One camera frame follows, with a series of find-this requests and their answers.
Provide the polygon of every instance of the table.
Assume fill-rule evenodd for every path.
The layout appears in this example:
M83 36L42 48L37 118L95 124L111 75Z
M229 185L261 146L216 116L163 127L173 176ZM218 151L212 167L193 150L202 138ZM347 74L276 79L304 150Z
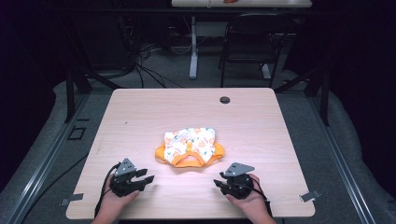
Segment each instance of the table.
M221 103L223 96L230 103ZM155 160L164 133L186 127L216 129L225 149L219 163L175 168ZM311 201L300 199L308 188L271 89L115 90L74 192L83 199L70 202L68 218L93 218L106 173L124 158L155 178L121 219L245 217L213 182L234 161L255 167L274 217L315 213Z
M223 0L172 0L172 7L287 7L287 8L304 8L311 7L310 0L239 0L235 3L224 3ZM198 50L196 48L196 27L197 23L195 17L191 18L191 64L190 64L190 79L197 78L198 66ZM225 25L220 27L220 30L225 30ZM215 32L212 36L219 36L219 32Z

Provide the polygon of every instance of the black chair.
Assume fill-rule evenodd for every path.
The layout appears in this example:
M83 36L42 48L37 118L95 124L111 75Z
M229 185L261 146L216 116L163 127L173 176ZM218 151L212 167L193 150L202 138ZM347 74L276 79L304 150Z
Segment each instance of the black chair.
M292 20L283 15L244 13L228 22L219 61L221 87L225 64L257 63L262 68L273 63L269 87L272 87L277 61L285 36L292 28Z

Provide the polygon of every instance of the person's right hand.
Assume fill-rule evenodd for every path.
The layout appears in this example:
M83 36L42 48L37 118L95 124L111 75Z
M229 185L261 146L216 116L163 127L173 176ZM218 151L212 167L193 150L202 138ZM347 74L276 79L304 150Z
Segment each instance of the person's right hand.
M260 183L260 179L253 175L249 174L251 178ZM259 185L256 181L253 180L254 189L260 191ZM275 223L276 222L270 217L268 214L267 208L265 206L264 198L256 191L251 191L251 193L246 197L246 199L238 200L234 196L227 194L226 198L230 203L234 204L235 206L239 207L244 213L247 218L253 222L254 224L259 223Z

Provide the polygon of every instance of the chair seat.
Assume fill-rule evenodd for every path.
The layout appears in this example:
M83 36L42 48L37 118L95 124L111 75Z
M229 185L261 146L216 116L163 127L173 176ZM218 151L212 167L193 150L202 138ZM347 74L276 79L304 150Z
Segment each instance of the chair seat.
M268 35L231 35L228 41L227 61L272 63L276 59Z

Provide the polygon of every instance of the gray carpet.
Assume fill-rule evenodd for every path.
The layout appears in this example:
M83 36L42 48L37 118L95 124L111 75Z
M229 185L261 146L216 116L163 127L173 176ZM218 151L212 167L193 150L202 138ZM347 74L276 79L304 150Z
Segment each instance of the gray carpet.
M184 48L175 49L177 52L185 51ZM199 48L198 78L189 79L190 55L176 54L173 51L152 50L150 57L143 61L143 65L160 73L184 88L219 87L219 42L205 40ZM265 87L268 81L262 81L261 73L257 67L229 66L225 81L226 87ZM283 79L295 76L293 73L284 72L276 77L274 86L282 84ZM125 88L141 88L138 73L133 71L124 77L111 79ZM144 88L161 88L153 77L143 74ZM76 115L70 126L85 128L81 140L64 139L59 146L59 154L51 166L50 172L40 186L40 192L45 189L61 173L82 158L89 150L104 115L111 90L96 80L90 79L93 91L89 96L80 95L77 98L87 98L85 104ZM163 80L168 88L179 86L167 79ZM302 166L306 183L310 190L317 189L322 196L314 204L316 213L310 218L290 218L286 223L361 223L356 208L351 201L349 192L334 163L334 155L325 133L320 126L320 120L315 116L317 111L312 107L315 99L307 99L301 93L304 84L298 84L289 92L277 95L282 113L288 126L292 143L294 144L299 162ZM57 136L66 126L65 85L61 83L55 89L57 102L48 122L37 137L28 155L21 163L7 187L0 195L0 223L7 223L18 205L19 198L28 185L30 178L35 173L35 168L56 141ZM332 133L341 148L347 164L361 189L367 205L372 212L376 223L396 223L394 199L392 199L375 182L370 171L361 161L359 138L350 122L346 112L337 98L331 95L329 108L329 122ZM79 174L84 161L58 180L38 201L30 211L24 223L90 223L90 220L69 220L65 216L67 206L60 206L61 199L73 194L78 182Z

